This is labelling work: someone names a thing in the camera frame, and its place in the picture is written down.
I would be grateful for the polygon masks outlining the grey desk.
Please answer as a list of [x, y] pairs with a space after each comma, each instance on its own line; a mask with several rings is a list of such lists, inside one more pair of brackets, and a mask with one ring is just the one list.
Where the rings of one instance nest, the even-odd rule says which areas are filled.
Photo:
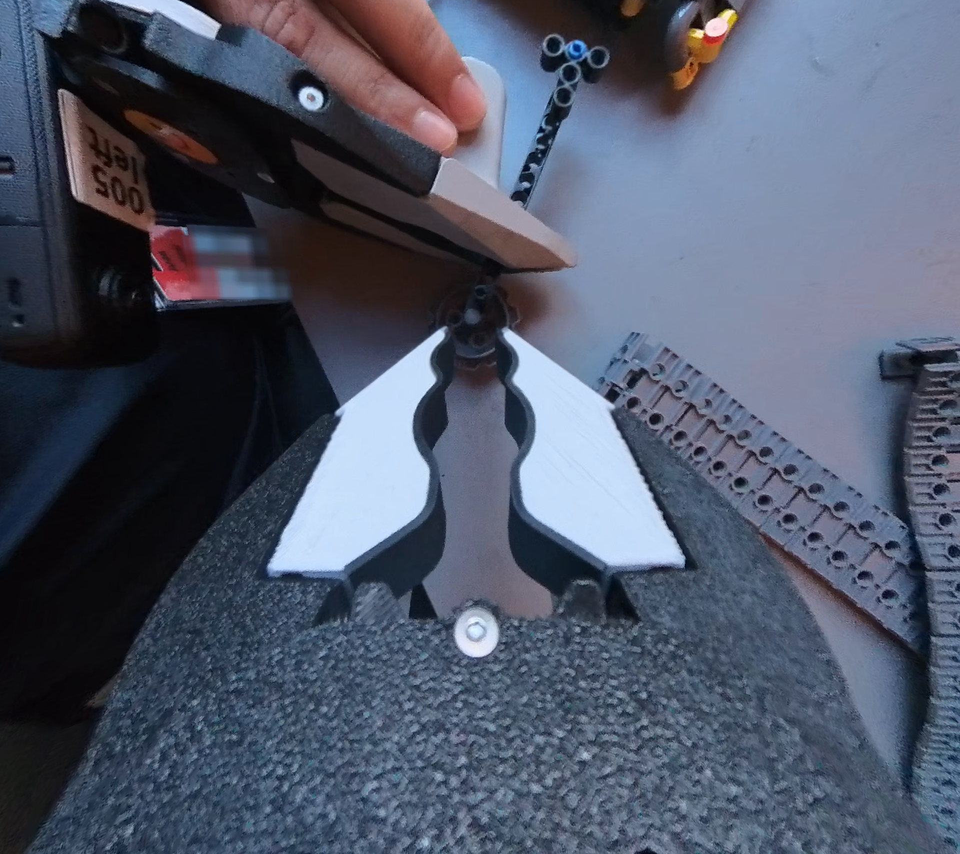
[[[753, 0], [686, 90], [649, 59], [646, 25], [605, 32], [572, 0], [429, 0], [509, 92], [509, 189], [549, 94], [547, 32], [610, 46], [606, 77], [562, 124], [531, 211], [575, 270], [505, 282], [529, 343], [591, 386], [645, 332], [888, 511], [899, 507], [902, 339], [958, 335], [958, 0]], [[426, 335], [464, 266], [249, 203], [338, 399]], [[514, 616], [549, 594], [507, 540], [516, 447], [496, 371], [460, 370], [436, 448], [447, 511], [426, 581], [438, 614], [488, 599]], [[926, 691], [899, 644], [773, 552], [815, 614], [877, 752], [900, 775]]]

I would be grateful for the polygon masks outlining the grey toy wheel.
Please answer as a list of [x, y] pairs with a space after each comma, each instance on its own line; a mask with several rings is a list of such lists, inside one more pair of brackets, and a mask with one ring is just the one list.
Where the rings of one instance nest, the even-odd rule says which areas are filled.
[[429, 331], [447, 328], [457, 365], [482, 368], [496, 362], [498, 331], [516, 328], [519, 317], [502, 286], [475, 280], [459, 283], [444, 295], [429, 316]]

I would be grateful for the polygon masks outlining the short grey toy track piece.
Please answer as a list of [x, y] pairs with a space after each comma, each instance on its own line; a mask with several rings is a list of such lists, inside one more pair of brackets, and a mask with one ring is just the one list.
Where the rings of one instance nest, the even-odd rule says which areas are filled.
[[902, 477], [925, 581], [928, 703], [911, 790], [944, 841], [959, 847], [959, 342], [900, 341], [882, 352], [884, 379], [913, 383]]

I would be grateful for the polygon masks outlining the red printed box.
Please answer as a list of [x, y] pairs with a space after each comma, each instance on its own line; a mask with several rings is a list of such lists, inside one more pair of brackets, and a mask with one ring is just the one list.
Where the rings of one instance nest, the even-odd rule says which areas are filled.
[[150, 257], [158, 301], [165, 304], [186, 302], [196, 268], [187, 229], [178, 225], [155, 225], [150, 230]]

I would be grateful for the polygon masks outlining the long grey toy track strip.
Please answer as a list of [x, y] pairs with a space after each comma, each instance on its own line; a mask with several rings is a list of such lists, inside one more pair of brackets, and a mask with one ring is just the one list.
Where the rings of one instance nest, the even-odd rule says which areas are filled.
[[643, 423], [761, 535], [920, 657], [923, 568], [908, 526], [751, 414], [666, 344], [630, 333], [597, 389]]

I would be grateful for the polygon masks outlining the black perforated toy beam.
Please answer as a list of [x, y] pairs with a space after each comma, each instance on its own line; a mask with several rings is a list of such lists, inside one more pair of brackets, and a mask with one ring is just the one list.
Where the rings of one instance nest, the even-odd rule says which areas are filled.
[[566, 41], [560, 34], [547, 34], [540, 46], [540, 67], [554, 78], [534, 140], [518, 173], [511, 200], [527, 208], [541, 178], [546, 160], [557, 139], [561, 123], [570, 116], [578, 87], [600, 80], [611, 60], [603, 45], [587, 45], [581, 39]]

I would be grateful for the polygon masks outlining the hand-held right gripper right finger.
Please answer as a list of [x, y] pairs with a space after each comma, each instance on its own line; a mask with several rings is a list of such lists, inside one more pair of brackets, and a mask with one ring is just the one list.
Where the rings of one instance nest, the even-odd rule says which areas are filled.
[[513, 331], [498, 333], [510, 470], [509, 543], [553, 595], [687, 559], [620, 432], [614, 407]]

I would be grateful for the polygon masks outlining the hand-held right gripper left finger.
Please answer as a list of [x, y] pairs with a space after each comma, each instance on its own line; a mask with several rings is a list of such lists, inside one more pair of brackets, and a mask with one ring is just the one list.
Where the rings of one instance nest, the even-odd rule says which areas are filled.
[[382, 583], [400, 597], [437, 566], [446, 513], [434, 447], [449, 422], [453, 359], [440, 329], [342, 406], [269, 577]]

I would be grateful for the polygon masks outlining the person's dark jacket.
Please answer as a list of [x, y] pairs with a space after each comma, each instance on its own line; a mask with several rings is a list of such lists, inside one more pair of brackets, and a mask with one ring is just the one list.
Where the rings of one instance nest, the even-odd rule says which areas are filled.
[[185, 556], [337, 398], [291, 304], [163, 314], [115, 368], [1, 376], [2, 848]]

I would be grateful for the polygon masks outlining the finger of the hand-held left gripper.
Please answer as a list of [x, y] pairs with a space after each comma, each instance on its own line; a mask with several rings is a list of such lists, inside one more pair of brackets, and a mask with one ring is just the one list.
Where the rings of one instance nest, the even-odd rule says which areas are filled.
[[413, 205], [409, 211], [412, 220], [388, 216], [339, 196], [323, 201], [320, 209], [333, 224], [414, 253], [481, 268], [510, 268], [465, 229], [427, 205]]
[[556, 272], [577, 263], [576, 250], [557, 232], [517, 202], [488, 184], [460, 160], [443, 158], [427, 195], [415, 197], [385, 181], [294, 141], [298, 162], [327, 192], [388, 216], [412, 220], [413, 205], [427, 205], [448, 217], [493, 256], [510, 266], [508, 272]]

